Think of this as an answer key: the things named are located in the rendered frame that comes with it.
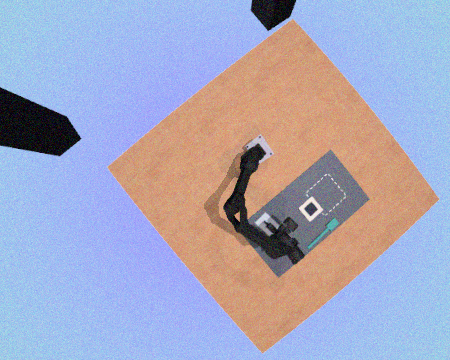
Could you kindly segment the teal flat bar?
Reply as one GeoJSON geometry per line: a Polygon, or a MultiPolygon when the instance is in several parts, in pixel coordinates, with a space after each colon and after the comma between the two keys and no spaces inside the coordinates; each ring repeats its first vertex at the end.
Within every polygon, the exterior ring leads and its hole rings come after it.
{"type": "Polygon", "coordinates": [[[333,230],[339,223],[337,222],[337,220],[335,218],[333,218],[327,225],[326,225],[326,229],[319,235],[319,237],[317,237],[315,240],[313,240],[308,246],[307,248],[310,249],[316,242],[317,240],[323,236],[327,231],[329,230],[333,230]]]}

